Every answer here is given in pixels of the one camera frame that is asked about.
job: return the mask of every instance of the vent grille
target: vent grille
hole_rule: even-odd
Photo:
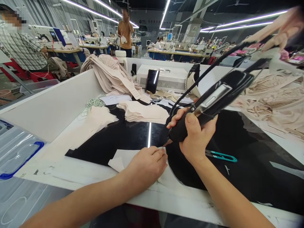
[[[168,88],[168,89],[178,89],[178,90],[186,90],[186,84],[183,82],[173,82],[167,80],[158,80],[158,87]]]
[[[140,84],[146,86],[147,78],[140,78]],[[167,88],[167,89],[177,89],[177,90],[186,90],[186,84],[184,82],[173,82],[167,80],[158,80],[157,87]]]

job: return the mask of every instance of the ceiling light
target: ceiling light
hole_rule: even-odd
[[[115,13],[116,15],[121,17],[121,14],[119,12],[117,12],[116,10],[112,9],[111,7],[109,7],[107,4],[103,3],[100,0],[94,0],[95,2],[97,2],[98,4],[102,5],[103,7],[107,8],[108,10],[110,10],[111,12]]]
[[[276,13],[271,13],[271,14],[266,14],[266,15],[262,15],[262,16],[258,16],[258,17],[253,17],[253,18],[241,20],[241,21],[231,22],[231,23],[228,23],[228,24],[222,24],[222,25],[219,25],[218,28],[227,27],[227,26],[234,25],[234,24],[241,24],[241,23],[244,23],[244,22],[256,21],[256,20],[269,18],[269,17],[274,17],[274,16],[284,14],[286,12],[287,12],[287,10],[284,10],[284,11],[280,11],[280,12],[276,12]],[[215,27],[203,28],[203,29],[201,29],[201,31],[210,30],[210,29],[214,29],[214,28]]]
[[[258,27],[258,26],[264,26],[268,24],[272,24],[273,22],[265,22],[260,24],[252,24],[252,25],[244,25],[239,27],[233,27],[233,28],[223,28],[223,29],[217,29],[213,31],[200,31],[201,33],[213,33],[213,32],[222,32],[222,31],[229,31],[229,30],[237,30],[237,29],[245,29],[245,28],[251,28],[251,27]]]
[[[166,13],[167,13],[169,4],[170,4],[170,0],[167,0],[166,7],[165,7],[165,11],[164,11],[164,15],[162,16],[162,20],[161,20],[161,25],[159,26],[160,29],[162,28],[162,23],[163,23],[163,21],[164,21],[164,19],[165,19],[165,16],[166,16]]]
[[[103,18],[105,18],[105,19],[107,19],[107,20],[109,20],[109,21],[112,21],[112,22],[114,22],[114,23],[117,23],[117,24],[119,23],[119,22],[116,21],[116,20],[113,20],[113,19],[111,19],[111,18],[109,18],[109,17],[107,17],[107,16],[105,16],[105,15],[102,15],[102,14],[96,12],[96,11],[93,11],[92,9],[87,8],[87,7],[83,6],[83,5],[80,5],[80,4],[76,3],[76,2],[73,2],[73,1],[70,1],[70,0],[61,0],[61,1],[66,2],[66,3],[69,3],[69,4],[73,5],[73,6],[78,7],[78,8],[81,8],[81,9],[83,9],[83,10],[85,10],[85,11],[88,11],[88,12],[90,12],[90,13],[92,13],[92,14],[95,14],[95,15],[97,15],[97,16],[99,16],[99,17],[103,17]],[[115,13],[116,15],[118,15],[119,17],[122,17],[122,15],[121,15],[119,12],[115,11],[114,9],[112,9],[112,8],[109,7],[108,5],[104,4],[103,2],[101,2],[101,1],[99,1],[99,0],[94,0],[94,1],[96,1],[96,2],[99,3],[99,4],[101,4],[102,6],[104,6],[105,8],[107,8],[108,10],[114,12],[114,13]],[[130,23],[131,23],[132,25],[134,25],[133,28],[136,28],[136,29],[139,28],[139,27],[138,27],[136,24],[134,24],[133,22],[130,21]]]

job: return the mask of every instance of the blue handle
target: blue handle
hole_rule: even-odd
[[[237,162],[238,161],[235,157],[230,156],[230,155],[218,153],[218,152],[215,152],[215,151],[212,151],[212,150],[210,151],[210,153],[213,155],[214,158],[222,159],[222,160],[229,161],[229,162]]]
[[[12,178],[14,176],[14,174],[17,173],[17,171],[19,169],[21,169],[21,167],[24,166],[24,164],[27,163],[44,146],[44,142],[35,142],[34,145],[39,145],[37,150],[35,150],[35,152],[32,153],[32,155],[17,170],[15,170],[15,172],[10,173],[10,174],[1,174],[0,179],[7,180],[7,179]]]

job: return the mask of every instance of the plaid shirt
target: plaid shirt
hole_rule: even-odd
[[[9,32],[4,20],[0,20],[0,42],[24,70],[40,70],[48,64],[40,53],[43,46],[27,33]]]

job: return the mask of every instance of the teal scissors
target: teal scissors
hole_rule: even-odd
[[[206,150],[205,154],[206,154],[206,156],[222,159],[222,160],[229,161],[229,162],[237,162],[238,161],[233,156],[226,155],[226,154],[221,154],[221,153],[218,153],[218,152],[215,152],[215,151],[212,151],[212,150]]]

